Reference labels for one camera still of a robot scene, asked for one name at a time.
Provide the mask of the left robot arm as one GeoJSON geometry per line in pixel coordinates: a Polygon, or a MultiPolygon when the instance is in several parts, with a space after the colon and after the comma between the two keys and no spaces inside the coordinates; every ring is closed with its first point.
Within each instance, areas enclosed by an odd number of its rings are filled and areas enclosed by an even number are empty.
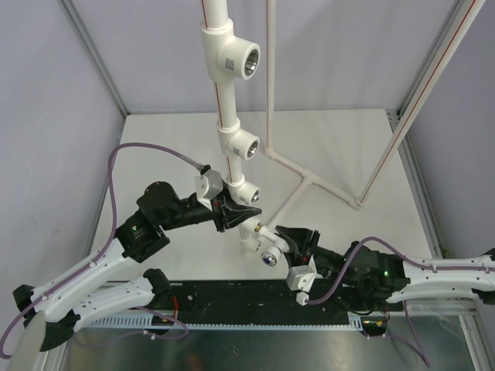
{"type": "Polygon", "coordinates": [[[40,351],[64,344],[86,324],[128,308],[162,309],[172,302],[171,284],[159,268],[136,279],[99,291],[113,274],[142,264],[169,244],[169,230],[213,222],[220,233],[261,214],[254,207],[258,189],[246,195],[225,182],[207,185],[198,177],[196,192],[185,199],[167,182],[153,182],[138,198],[138,210],[111,233],[102,250],[86,257],[51,282],[13,291],[17,308],[28,326],[45,316],[40,351]]]}

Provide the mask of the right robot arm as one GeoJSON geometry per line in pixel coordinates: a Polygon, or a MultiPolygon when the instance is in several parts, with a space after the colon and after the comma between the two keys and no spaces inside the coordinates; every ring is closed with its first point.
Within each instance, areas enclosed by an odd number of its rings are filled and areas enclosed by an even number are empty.
{"type": "Polygon", "coordinates": [[[494,303],[494,251],[467,259],[409,257],[379,237],[354,241],[344,254],[319,245],[320,234],[277,225],[288,245],[289,274],[310,274],[330,282],[328,291],[311,296],[311,284],[297,286],[301,305],[321,305],[341,297],[360,310],[426,298],[478,298],[494,303]]]}

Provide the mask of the white PVC pipe frame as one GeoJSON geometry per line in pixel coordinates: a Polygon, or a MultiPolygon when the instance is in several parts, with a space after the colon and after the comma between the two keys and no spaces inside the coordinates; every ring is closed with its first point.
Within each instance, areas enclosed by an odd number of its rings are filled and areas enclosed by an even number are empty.
{"type": "Polygon", "coordinates": [[[455,3],[420,75],[396,110],[277,111],[276,2],[267,2],[262,21],[265,49],[235,35],[225,1],[203,1],[200,7],[207,69],[214,75],[217,133],[234,199],[254,206],[268,200],[260,183],[247,175],[247,159],[256,151],[273,182],[288,181],[280,200],[264,216],[270,228],[300,222],[318,229],[333,250],[377,236],[402,253],[432,256],[428,224],[399,149],[483,3],[455,3]],[[237,79],[230,67],[244,66],[251,54],[267,71],[267,104],[261,111],[240,112],[237,79]]]}

